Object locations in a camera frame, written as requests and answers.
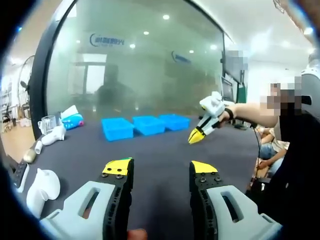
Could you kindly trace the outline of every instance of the glass cup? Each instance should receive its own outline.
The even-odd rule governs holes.
[[[41,121],[38,121],[38,127],[44,135],[51,133],[56,126],[57,120],[54,115],[44,116]]]

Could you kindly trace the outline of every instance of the jeans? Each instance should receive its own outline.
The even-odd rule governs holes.
[[[274,148],[272,147],[272,144],[270,142],[264,143],[264,144],[261,145],[259,158],[261,158],[263,160],[268,160],[268,159],[272,158],[276,154],[277,154],[277,152],[274,150]],[[278,168],[280,168],[283,160],[284,160],[283,157],[279,158],[277,161],[275,161],[270,166],[270,168],[268,170],[268,175],[270,177],[272,177],[276,173]]]

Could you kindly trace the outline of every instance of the blue basket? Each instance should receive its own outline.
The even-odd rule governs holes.
[[[189,128],[190,119],[176,114],[160,115],[159,119],[164,121],[165,127],[172,130],[182,130]]]
[[[165,132],[165,123],[155,116],[135,116],[132,119],[134,127],[145,136]]]
[[[108,141],[130,139],[134,137],[134,126],[122,117],[101,120],[105,138]]]

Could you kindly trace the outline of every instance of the glass partition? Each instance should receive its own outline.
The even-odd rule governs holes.
[[[223,32],[186,1],[79,0],[53,46],[48,114],[197,115],[220,91]]]

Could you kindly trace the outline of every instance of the dark gray tablecloth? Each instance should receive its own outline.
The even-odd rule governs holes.
[[[22,198],[34,181],[37,168],[54,171],[61,184],[59,197],[47,201],[41,217],[62,209],[64,200],[87,181],[94,181],[111,160],[134,158],[134,185],[129,229],[144,228],[149,239],[193,239],[189,163],[216,167],[225,183],[245,192],[258,156],[252,129],[217,129],[202,142],[188,144],[191,130],[166,131],[153,136],[108,142],[99,123],[67,131],[65,141],[45,146],[30,165]]]

